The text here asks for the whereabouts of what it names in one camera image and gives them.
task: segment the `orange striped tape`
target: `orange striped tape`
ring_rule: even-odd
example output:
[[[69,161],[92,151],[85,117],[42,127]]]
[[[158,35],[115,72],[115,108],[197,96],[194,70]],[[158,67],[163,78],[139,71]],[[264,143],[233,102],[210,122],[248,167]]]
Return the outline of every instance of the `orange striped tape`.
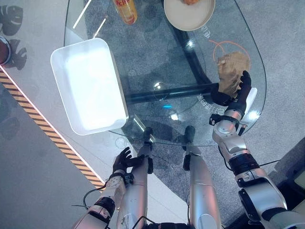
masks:
[[[22,90],[4,73],[0,66],[0,83],[9,91],[19,105],[43,130],[51,141],[65,154],[65,156],[80,170],[80,172],[96,187],[104,185],[103,180],[93,171],[86,161],[75,151],[75,149],[60,135],[60,133],[48,122],[34,104],[26,97]]]

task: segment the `plate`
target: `plate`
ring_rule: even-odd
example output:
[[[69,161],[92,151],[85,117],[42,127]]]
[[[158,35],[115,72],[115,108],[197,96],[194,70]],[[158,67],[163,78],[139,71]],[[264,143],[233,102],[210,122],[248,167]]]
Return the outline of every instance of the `plate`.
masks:
[[[193,31],[211,18],[215,8],[215,0],[199,0],[187,5],[183,0],[164,0],[164,11],[168,21],[182,31]]]

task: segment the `glass table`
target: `glass table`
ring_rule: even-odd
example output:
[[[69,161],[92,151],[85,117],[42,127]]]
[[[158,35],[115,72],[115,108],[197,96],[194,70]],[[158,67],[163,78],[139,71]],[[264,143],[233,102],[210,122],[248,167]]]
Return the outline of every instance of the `glass table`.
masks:
[[[249,130],[260,116],[266,94],[264,65],[247,23],[233,0],[218,0],[210,20],[185,32],[167,20],[162,0],[134,0],[138,19],[125,24],[112,0],[69,1],[65,45],[94,37],[104,39],[114,55],[129,119],[112,132],[141,139],[153,129],[156,143],[180,145],[188,125],[196,129],[194,145],[214,145],[211,114],[226,107],[212,102],[211,88],[219,81],[217,59],[239,51],[251,62],[257,97],[242,123]]]

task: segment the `food on plate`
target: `food on plate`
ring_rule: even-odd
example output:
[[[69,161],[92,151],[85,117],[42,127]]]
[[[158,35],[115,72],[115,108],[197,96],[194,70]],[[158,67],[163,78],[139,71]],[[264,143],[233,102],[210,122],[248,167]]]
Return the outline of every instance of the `food on plate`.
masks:
[[[197,3],[199,0],[184,0],[184,3],[188,4],[188,5],[193,5],[195,3]]]

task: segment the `orange bottle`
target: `orange bottle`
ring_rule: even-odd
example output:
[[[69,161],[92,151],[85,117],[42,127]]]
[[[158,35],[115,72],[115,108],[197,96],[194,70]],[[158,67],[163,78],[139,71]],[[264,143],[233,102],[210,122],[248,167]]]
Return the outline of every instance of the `orange bottle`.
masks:
[[[138,18],[137,10],[135,8],[133,0],[112,0],[116,6],[118,14],[121,16],[122,20],[128,24],[132,25]]]

